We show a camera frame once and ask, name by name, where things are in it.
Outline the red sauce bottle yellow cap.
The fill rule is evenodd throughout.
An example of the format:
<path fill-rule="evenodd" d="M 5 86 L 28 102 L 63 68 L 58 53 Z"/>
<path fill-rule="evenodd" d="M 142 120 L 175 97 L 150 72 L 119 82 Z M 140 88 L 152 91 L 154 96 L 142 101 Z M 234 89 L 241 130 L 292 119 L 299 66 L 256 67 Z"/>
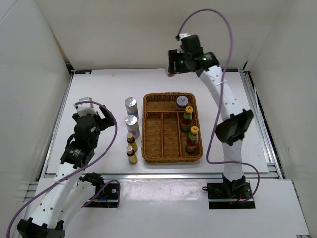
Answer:
<path fill-rule="evenodd" d="M 198 134 L 199 128 L 197 126 L 191 127 L 185 145 L 185 150 L 187 153 L 192 154 L 196 151 L 198 146 Z"/>

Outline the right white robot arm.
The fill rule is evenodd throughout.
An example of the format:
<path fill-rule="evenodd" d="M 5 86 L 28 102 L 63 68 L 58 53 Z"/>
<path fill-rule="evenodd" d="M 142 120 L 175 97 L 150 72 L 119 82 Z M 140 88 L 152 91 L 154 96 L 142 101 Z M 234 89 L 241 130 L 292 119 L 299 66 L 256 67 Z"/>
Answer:
<path fill-rule="evenodd" d="M 180 33 L 180 47 L 168 52 L 169 74 L 196 73 L 217 103 L 222 123 L 215 134 L 222 143 L 224 172 L 222 192 L 228 198 L 242 193 L 246 178 L 242 170 L 242 142 L 253 119 L 252 110 L 241 106 L 225 82 L 224 72 L 213 52 L 203 52 L 197 35 Z"/>

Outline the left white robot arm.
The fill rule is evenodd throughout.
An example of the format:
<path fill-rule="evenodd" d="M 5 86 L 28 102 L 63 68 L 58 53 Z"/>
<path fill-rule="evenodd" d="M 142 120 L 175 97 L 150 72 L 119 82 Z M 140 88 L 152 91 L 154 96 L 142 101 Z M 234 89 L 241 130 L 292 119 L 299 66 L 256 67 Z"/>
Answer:
<path fill-rule="evenodd" d="M 83 172 L 94 164 L 92 157 L 101 131 L 117 127 L 117 122 L 104 105 L 99 105 L 104 115 L 100 117 L 94 104 L 93 101 L 75 103 L 74 133 L 66 143 L 54 180 L 50 187 L 35 196 L 43 198 L 36 210 L 17 224 L 23 238 L 65 237 L 66 227 L 76 213 L 103 195 L 106 185 L 101 175 Z"/>

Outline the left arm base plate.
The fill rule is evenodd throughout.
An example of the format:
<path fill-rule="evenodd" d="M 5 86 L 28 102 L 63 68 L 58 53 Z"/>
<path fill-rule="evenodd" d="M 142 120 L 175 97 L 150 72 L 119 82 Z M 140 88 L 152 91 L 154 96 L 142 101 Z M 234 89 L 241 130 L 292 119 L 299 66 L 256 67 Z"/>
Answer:
<path fill-rule="evenodd" d="M 118 208 L 120 205 L 121 184 L 118 180 L 111 180 L 98 185 L 96 197 L 90 198 L 83 208 Z"/>

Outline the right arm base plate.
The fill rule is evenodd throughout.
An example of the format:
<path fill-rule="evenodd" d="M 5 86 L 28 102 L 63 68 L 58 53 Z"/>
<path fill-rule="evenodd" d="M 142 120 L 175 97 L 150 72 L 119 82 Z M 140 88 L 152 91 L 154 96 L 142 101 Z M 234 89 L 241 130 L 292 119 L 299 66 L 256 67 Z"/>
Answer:
<path fill-rule="evenodd" d="M 229 194 L 224 187 L 224 183 L 207 183 L 202 187 L 202 191 L 207 192 L 210 210 L 223 209 L 255 209 L 255 202 L 251 198 L 252 190 L 247 182 L 243 187 Z"/>

